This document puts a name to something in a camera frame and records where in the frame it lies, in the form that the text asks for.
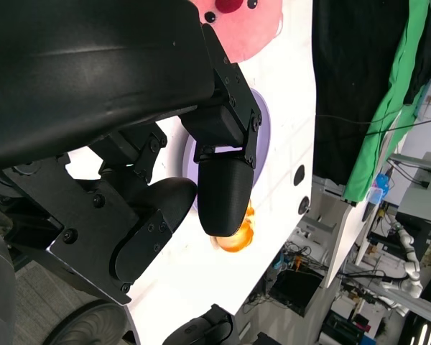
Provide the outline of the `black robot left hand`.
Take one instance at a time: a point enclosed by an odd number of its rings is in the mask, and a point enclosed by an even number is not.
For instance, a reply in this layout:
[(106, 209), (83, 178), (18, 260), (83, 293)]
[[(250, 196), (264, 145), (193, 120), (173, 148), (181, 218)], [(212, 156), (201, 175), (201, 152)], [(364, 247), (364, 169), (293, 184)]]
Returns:
[(190, 1), (0, 1), (7, 245), (126, 305), (192, 206), (230, 236), (262, 117)]

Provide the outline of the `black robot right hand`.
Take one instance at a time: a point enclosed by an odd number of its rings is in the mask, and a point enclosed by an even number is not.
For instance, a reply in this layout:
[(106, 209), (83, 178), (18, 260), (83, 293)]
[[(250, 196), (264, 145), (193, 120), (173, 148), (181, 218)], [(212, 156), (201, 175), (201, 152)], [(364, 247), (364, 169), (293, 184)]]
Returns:
[(193, 318), (173, 331), (163, 345), (231, 344), (236, 339), (233, 316), (213, 304), (203, 315)]

